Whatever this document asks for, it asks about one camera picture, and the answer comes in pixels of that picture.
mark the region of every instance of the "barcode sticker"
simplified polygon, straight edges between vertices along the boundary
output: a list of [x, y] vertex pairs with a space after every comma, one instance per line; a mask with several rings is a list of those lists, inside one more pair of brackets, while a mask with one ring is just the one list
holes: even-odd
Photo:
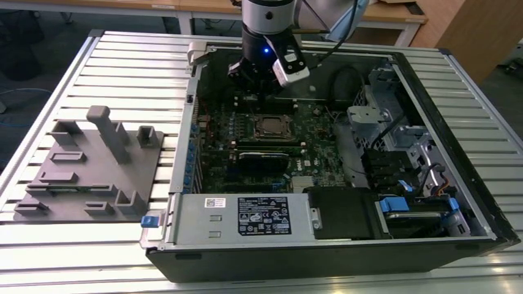
[[174, 9], [174, 5], [151, 5], [152, 8]]
[[206, 198], [206, 208], [224, 208], [226, 198]]

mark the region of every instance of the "wooden table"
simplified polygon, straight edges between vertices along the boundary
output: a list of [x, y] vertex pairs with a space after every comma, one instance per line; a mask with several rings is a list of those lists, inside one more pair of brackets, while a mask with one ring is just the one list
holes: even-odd
[[[4, 9], [56, 12], [103, 13], [176, 17], [180, 32], [194, 34], [194, 19], [240, 20], [242, 12], [230, 0], [23, 0], [0, 1]], [[400, 30], [396, 46], [408, 46], [419, 26], [427, 22], [424, 15], [412, 15], [402, 4], [376, 3], [368, 6], [360, 28]]]

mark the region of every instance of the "black chassis frame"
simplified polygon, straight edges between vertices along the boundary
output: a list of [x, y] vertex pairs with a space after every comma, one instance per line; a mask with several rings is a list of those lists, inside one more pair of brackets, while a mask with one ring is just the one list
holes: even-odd
[[[230, 43], [208, 43], [230, 47]], [[304, 51], [327, 51], [303, 48]], [[244, 281], [430, 271], [455, 260], [502, 250], [520, 242], [487, 186], [444, 122], [416, 73], [400, 52], [344, 50], [390, 55], [412, 90], [442, 146], [476, 202], [495, 239], [414, 241], [387, 244], [256, 247], [227, 249], [147, 249], [147, 257], [172, 282]]]

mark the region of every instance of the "table leg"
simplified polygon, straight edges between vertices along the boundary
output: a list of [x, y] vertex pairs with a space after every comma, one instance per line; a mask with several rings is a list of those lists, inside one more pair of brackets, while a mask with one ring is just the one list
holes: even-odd
[[182, 35], [195, 34], [195, 22], [190, 11], [178, 11]]
[[419, 26], [420, 26], [419, 23], [410, 23], [407, 25], [406, 29], [402, 31], [400, 36], [398, 37], [398, 40], [395, 41], [395, 46], [399, 46], [399, 47], [408, 47], [410, 46], [410, 43], [412, 42], [412, 39], [415, 38]]

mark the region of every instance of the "sticker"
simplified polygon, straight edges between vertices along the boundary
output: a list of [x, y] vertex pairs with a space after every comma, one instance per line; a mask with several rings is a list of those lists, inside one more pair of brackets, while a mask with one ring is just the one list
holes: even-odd
[[152, 8], [174, 9], [174, 5], [151, 5]]
[[226, 198], [206, 198], [206, 208], [224, 208]]
[[294, 53], [291, 53], [291, 54], [287, 54], [287, 55], [286, 55], [286, 60], [287, 60], [288, 62], [292, 62], [292, 61], [296, 61], [296, 60], [298, 60], [298, 57], [296, 57], [296, 55], [295, 55]]
[[407, 22], [407, 23], [423, 23], [424, 20], [418, 20], [418, 19], [415, 19], [415, 18], [407, 18], [407, 19], [406, 19], [406, 22]]
[[239, 198], [238, 233], [242, 236], [290, 235], [287, 197]]

